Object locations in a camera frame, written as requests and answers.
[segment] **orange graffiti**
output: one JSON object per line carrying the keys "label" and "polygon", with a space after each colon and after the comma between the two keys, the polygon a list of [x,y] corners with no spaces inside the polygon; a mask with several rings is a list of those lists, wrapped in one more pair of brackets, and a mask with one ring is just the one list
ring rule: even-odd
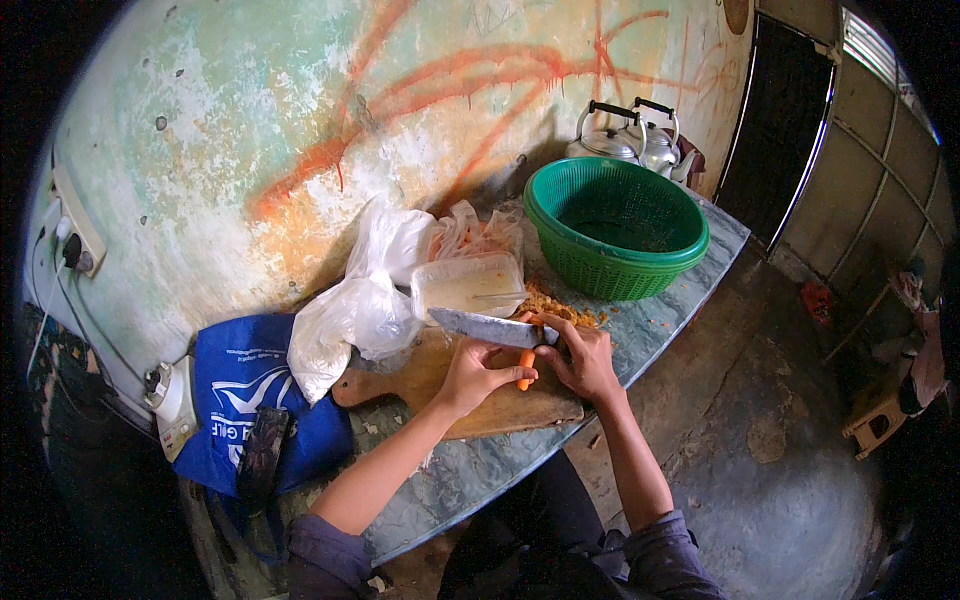
{"label": "orange graffiti", "polygon": [[[290,194],[295,187],[316,174],[334,167],[337,169],[340,190],[343,191],[341,160],[350,145],[367,132],[364,125],[350,115],[348,105],[356,94],[357,82],[364,76],[377,51],[415,3],[416,0],[394,0],[373,19],[370,30],[357,44],[356,53],[350,63],[347,81],[335,109],[334,133],[328,139],[304,151],[286,176],[249,201],[248,214],[252,220],[267,221],[279,216],[282,214],[281,209],[290,202]],[[533,84],[533,87],[519,101],[500,116],[474,149],[454,183],[444,194],[441,205],[438,207],[442,211],[458,200],[457,195],[463,189],[467,177],[483,163],[497,139],[518,116],[528,109],[544,91],[551,89],[557,83],[563,90],[566,77],[593,76],[593,97],[599,96],[602,81],[611,78],[621,104],[624,100],[621,81],[660,84],[677,89],[678,103],[683,98],[684,90],[695,91],[698,96],[702,96],[717,85],[726,88],[730,74],[724,72],[725,69],[717,70],[716,67],[706,66],[709,55],[719,50],[720,44],[706,53],[695,72],[693,84],[687,84],[684,81],[688,20],[684,24],[684,47],[678,81],[651,77],[613,64],[608,45],[617,35],[636,23],[667,16],[669,16],[667,11],[642,12],[624,18],[606,32],[602,32],[600,0],[595,0],[593,56],[588,59],[571,60],[554,48],[537,44],[503,43],[467,48],[415,68],[387,85],[376,98],[366,103],[366,106],[369,108],[370,117],[376,123],[385,125],[399,117],[416,113],[450,98],[466,97],[468,108],[470,108],[471,95],[487,87],[501,84]]]}

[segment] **table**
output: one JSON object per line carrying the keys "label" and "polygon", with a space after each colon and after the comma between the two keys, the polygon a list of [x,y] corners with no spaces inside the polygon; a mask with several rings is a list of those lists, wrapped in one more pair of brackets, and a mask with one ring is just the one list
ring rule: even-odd
{"label": "table", "polygon": [[[604,311],[610,316],[604,327],[616,344],[613,368],[624,387],[630,387],[650,367],[703,306],[750,234],[723,210],[695,192],[681,188],[699,204],[707,218],[710,228],[707,254],[699,265],[680,274],[665,291],[646,300],[596,300],[567,287],[546,264],[536,230],[526,218],[523,219],[526,278],[543,282],[557,299],[567,304],[590,308],[596,314]],[[355,357],[351,365],[390,372],[402,365],[403,360],[404,356],[397,355],[370,363]],[[370,451],[396,432],[401,426],[396,417],[402,422],[411,417],[399,399],[354,409],[350,419],[357,452]],[[373,565],[385,563],[469,517],[553,456],[588,422],[589,419],[534,431],[438,444],[424,465],[407,479],[364,533]],[[284,521],[306,512],[323,486],[324,482],[320,482],[307,490],[282,496],[279,505]],[[197,531],[202,525],[197,520],[199,513],[189,500],[186,506],[196,541],[203,536],[203,532]],[[240,555],[243,549],[236,551]],[[204,568],[207,568],[206,562],[202,560]],[[251,567],[270,576],[270,572],[260,565]],[[207,573],[207,579],[211,579],[210,573]]]}

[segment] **kettle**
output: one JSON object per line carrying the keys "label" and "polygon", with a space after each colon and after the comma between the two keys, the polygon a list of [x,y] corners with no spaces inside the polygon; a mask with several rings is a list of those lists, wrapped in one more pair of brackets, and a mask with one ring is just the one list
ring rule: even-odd
{"label": "kettle", "polygon": [[638,152],[636,145],[625,134],[612,129],[584,134],[584,121],[587,120],[587,115],[593,114],[596,110],[626,117],[634,122],[633,127],[640,129],[640,115],[638,113],[591,100],[584,111],[580,113],[580,119],[577,121],[577,138],[567,145],[564,153],[566,157],[600,156],[640,164],[639,157],[643,153],[643,148],[641,147]]}
{"label": "kettle", "polygon": [[640,106],[670,115],[670,120],[673,122],[673,137],[657,127],[656,123],[644,121],[642,117],[639,124],[635,120],[633,125],[624,127],[621,131],[637,149],[639,164],[670,180],[685,180],[693,165],[696,152],[687,154],[683,162],[680,161],[680,148],[677,147],[677,140],[680,139],[680,122],[677,120],[677,111],[637,96],[634,98],[634,108]]}

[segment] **door frame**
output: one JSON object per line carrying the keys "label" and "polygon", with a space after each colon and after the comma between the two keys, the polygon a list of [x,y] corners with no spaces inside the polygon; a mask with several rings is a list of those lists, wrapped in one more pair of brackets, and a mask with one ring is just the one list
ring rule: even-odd
{"label": "door frame", "polygon": [[[840,9],[837,8],[837,16],[838,18],[840,18],[840,22],[842,23],[843,19],[840,17],[839,11]],[[827,89],[827,98],[826,98],[826,103],[824,104],[824,111],[820,117],[820,126],[817,129],[817,135],[814,138],[813,147],[810,149],[810,155],[806,160],[806,166],[804,167],[804,171],[801,174],[800,180],[798,181],[797,189],[794,191],[793,197],[790,199],[790,204],[787,205],[786,211],[783,213],[783,218],[780,220],[780,224],[778,225],[777,230],[774,232],[774,235],[771,238],[770,243],[766,245],[766,248],[764,249],[765,256],[767,260],[769,260],[774,250],[777,249],[777,244],[780,241],[780,237],[782,236],[784,229],[786,228],[786,224],[788,219],[790,218],[790,215],[797,208],[797,206],[800,205],[800,201],[803,198],[803,193],[806,188],[806,184],[810,179],[810,174],[813,172],[813,169],[816,166],[817,158],[820,156],[820,151],[823,149],[824,141],[827,139],[827,133],[829,132],[830,125],[833,122],[833,110],[834,110],[833,96],[836,90],[836,83],[840,77],[840,65],[842,62],[839,59],[842,53],[836,52],[836,49],[843,48],[844,31],[843,31],[843,27],[841,26],[839,28],[840,29],[839,39],[837,40],[836,45],[833,47],[830,47],[829,45],[825,44],[823,41],[821,41],[817,37],[811,36],[810,34],[806,34],[800,31],[799,29],[797,29],[796,27],[793,27],[787,23],[784,23],[783,21],[775,18],[774,16],[771,16],[770,14],[762,11],[759,8],[756,9],[755,17],[754,17],[753,41],[750,49],[750,70],[747,72],[747,82],[743,86],[743,97],[740,99],[740,111],[736,117],[736,127],[733,129],[733,137],[731,138],[730,148],[727,150],[727,158],[724,160],[723,170],[720,173],[720,179],[718,180],[716,189],[713,190],[712,201],[714,204],[717,204],[717,200],[718,200],[717,196],[720,192],[720,188],[723,187],[724,181],[727,179],[727,174],[730,171],[730,165],[732,163],[733,153],[736,151],[736,144],[739,141],[740,132],[743,128],[743,117],[747,112],[747,105],[750,102],[750,90],[754,82],[754,74],[755,74],[754,67],[756,65],[756,47],[757,47],[757,37],[759,34],[760,19],[769,19],[770,21],[790,30],[791,32],[797,34],[798,36],[802,36],[807,39],[810,39],[815,44],[817,44],[818,47],[826,48],[827,49],[826,55],[830,59],[830,61],[833,63],[833,67],[830,69],[830,81]],[[755,240],[757,239],[756,236],[754,236],[752,233],[751,233],[751,237],[753,237]]]}

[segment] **wall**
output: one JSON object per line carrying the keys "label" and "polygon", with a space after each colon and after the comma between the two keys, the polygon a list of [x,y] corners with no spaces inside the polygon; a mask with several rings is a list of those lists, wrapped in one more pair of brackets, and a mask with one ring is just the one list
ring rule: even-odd
{"label": "wall", "polygon": [[[874,271],[879,261],[903,265],[918,256],[927,265],[924,285],[936,294],[943,260],[940,239],[950,240],[955,229],[936,143],[890,89],[850,57],[844,57],[834,102],[835,119],[846,123],[875,154],[883,156],[890,135],[887,163],[902,184],[893,176],[884,178],[880,161],[835,122],[783,240],[840,292],[862,287],[863,274]],[[908,189],[920,204],[929,202],[932,227],[924,227],[926,220]],[[882,284],[873,281],[855,295],[869,302]]]}
{"label": "wall", "polygon": [[87,300],[137,368],[174,360],[326,286],[373,195],[504,193],[590,98],[676,107],[711,195],[753,22],[724,4],[739,35],[709,0],[139,2],[56,130],[108,248]]}
{"label": "wall", "polygon": [[759,0],[759,9],[827,46],[840,40],[840,9],[833,0]]}

